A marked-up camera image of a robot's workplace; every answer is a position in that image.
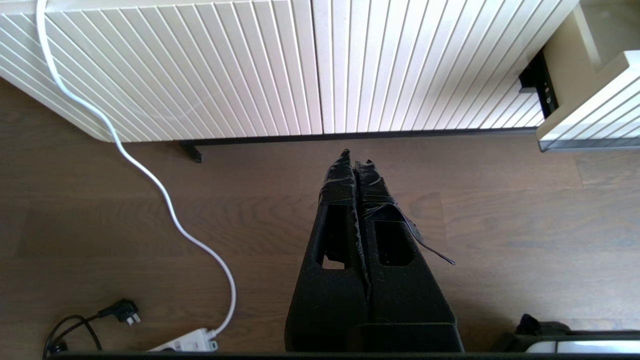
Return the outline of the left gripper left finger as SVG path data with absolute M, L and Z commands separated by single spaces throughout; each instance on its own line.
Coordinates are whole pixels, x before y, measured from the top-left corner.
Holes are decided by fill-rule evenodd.
M 288 352 L 345 352 L 368 316 L 368 278 L 350 151 L 329 166 L 285 322 Z

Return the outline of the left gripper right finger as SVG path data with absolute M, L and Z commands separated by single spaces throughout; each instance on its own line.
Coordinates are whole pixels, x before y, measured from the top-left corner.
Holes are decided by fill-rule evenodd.
M 457 319 L 419 246 L 417 226 L 400 209 L 374 162 L 356 162 L 367 319 L 354 328 L 364 352 L 462 352 Z

